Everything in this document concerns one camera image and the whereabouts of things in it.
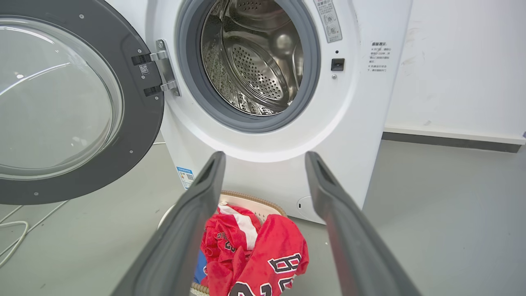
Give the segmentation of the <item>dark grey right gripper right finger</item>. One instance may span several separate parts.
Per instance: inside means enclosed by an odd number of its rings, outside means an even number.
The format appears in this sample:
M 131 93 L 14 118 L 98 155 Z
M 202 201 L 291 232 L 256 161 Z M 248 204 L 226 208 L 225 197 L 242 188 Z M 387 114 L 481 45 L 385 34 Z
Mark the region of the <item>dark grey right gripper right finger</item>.
M 401 264 L 322 157 L 305 154 L 315 212 L 325 221 L 344 296 L 419 296 Z

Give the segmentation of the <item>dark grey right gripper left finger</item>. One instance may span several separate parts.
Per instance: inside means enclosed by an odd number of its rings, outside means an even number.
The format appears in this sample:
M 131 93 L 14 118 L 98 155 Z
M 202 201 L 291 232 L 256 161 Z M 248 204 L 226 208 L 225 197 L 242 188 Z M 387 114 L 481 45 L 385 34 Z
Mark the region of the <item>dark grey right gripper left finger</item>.
M 221 195 L 226 155 L 213 153 L 113 291 L 114 296 L 187 296 L 206 221 Z

